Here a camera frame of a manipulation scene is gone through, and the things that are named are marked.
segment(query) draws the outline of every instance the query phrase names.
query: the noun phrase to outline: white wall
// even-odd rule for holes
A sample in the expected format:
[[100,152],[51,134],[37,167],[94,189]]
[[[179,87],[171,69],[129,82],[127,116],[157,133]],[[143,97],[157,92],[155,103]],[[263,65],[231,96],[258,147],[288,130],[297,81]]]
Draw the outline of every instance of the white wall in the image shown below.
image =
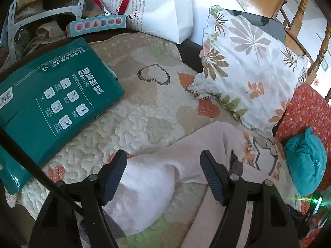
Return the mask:
[[[290,21],[294,18],[299,3],[300,0],[287,0],[287,3],[283,6]],[[281,22],[284,21],[281,13],[279,13],[277,19]],[[320,38],[324,39],[325,37],[326,25],[327,21],[315,2],[313,0],[308,0],[306,12],[303,17],[302,28],[297,38],[307,49],[313,60],[316,59],[322,44]],[[329,64],[329,68],[324,72],[323,68],[320,67],[317,71],[318,86],[312,84],[312,87],[323,97],[327,95],[327,92],[331,88],[331,56],[329,52],[325,54],[325,60]]]

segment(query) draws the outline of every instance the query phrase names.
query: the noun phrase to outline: teal hat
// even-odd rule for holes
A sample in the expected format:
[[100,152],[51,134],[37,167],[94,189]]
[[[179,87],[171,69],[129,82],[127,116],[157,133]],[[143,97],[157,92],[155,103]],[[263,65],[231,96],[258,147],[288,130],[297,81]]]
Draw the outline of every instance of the teal hat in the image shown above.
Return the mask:
[[326,169],[326,152],[312,127],[289,139],[284,147],[286,163],[293,183],[302,196],[313,193]]

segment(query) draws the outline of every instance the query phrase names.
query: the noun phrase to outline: metal screw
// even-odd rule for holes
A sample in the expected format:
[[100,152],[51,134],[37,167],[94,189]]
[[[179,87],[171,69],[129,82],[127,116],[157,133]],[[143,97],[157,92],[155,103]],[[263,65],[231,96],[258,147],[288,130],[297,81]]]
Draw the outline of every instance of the metal screw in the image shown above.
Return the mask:
[[267,180],[264,180],[264,183],[267,185],[267,186],[272,186],[273,185],[273,182],[269,179]]
[[62,181],[62,180],[59,180],[59,181],[57,181],[55,184],[56,184],[57,187],[60,187],[60,186],[64,185],[65,182]]
[[239,176],[236,175],[236,174],[231,174],[231,175],[230,175],[230,179],[231,179],[232,181],[238,181],[238,180],[239,180]]
[[95,180],[98,179],[98,175],[97,175],[97,174],[91,174],[91,175],[88,177],[88,179],[89,179],[90,181],[95,181]]

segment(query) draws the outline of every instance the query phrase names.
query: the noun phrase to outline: brown heart outline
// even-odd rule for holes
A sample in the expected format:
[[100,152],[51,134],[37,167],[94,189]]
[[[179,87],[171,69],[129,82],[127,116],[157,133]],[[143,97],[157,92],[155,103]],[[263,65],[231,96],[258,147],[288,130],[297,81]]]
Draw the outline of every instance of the brown heart outline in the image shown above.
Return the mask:
[[[164,71],[164,72],[167,74],[167,77],[168,77],[167,81],[165,81],[165,82],[159,82],[159,81],[157,81],[155,78],[147,79],[147,78],[144,78],[144,77],[141,75],[141,72],[142,72],[143,69],[146,69],[146,68],[148,68],[148,67],[152,67],[152,66],[155,66],[155,65],[158,66],[162,71]],[[160,65],[158,65],[157,63],[152,64],[152,65],[148,65],[148,66],[146,66],[146,67],[144,67],[144,68],[141,68],[141,69],[137,72],[137,75],[138,75],[138,78],[139,78],[140,80],[145,81],[145,82],[152,82],[153,80],[155,80],[155,82],[158,83],[159,85],[166,86],[166,85],[169,85],[169,84],[170,84],[170,75],[168,74],[168,72],[167,72],[165,69],[163,69],[163,68],[162,68]]]

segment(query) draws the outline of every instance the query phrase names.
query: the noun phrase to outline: printed icon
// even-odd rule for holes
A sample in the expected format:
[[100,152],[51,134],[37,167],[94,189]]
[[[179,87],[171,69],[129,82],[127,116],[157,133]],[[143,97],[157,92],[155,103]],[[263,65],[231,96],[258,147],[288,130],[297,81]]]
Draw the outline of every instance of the printed icon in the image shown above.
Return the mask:
[[114,25],[115,23],[115,19],[114,18],[109,18],[108,19],[108,24],[111,26],[111,25]]
[[60,101],[56,101],[55,103],[51,104],[51,108],[52,108],[52,111],[54,112],[54,114],[56,114],[63,109],[63,106],[60,103]]
[[72,121],[68,117],[68,115],[65,115],[64,117],[59,119],[59,123],[61,127],[65,130],[67,127],[69,127],[72,124]]
[[90,28],[91,28],[91,22],[90,21],[85,22],[85,29],[88,30]]
[[80,106],[76,107],[76,112],[80,115],[83,116],[88,112],[88,108],[84,103],[82,103]]
[[61,80],[60,84],[61,84],[62,88],[67,88],[67,87],[71,86],[71,82],[68,77]]
[[50,87],[49,89],[46,89],[44,91],[45,97],[48,100],[49,98],[53,97],[55,95],[55,91],[52,87]]
[[101,26],[104,27],[104,26],[106,26],[106,25],[107,25],[107,19],[103,18],[103,19],[101,20]]
[[77,91],[72,91],[67,94],[67,97],[70,102],[74,102],[75,100],[79,99],[79,95]]
[[79,31],[81,31],[82,29],[83,29],[83,23],[82,23],[82,22],[77,23],[76,26],[75,26],[75,30],[76,30],[77,32],[79,32]]
[[97,20],[95,20],[93,23],[93,28],[97,28],[97,27],[99,27],[99,23]]
[[119,24],[122,23],[122,19],[121,18],[116,18],[115,22],[116,22],[116,25],[119,25]]

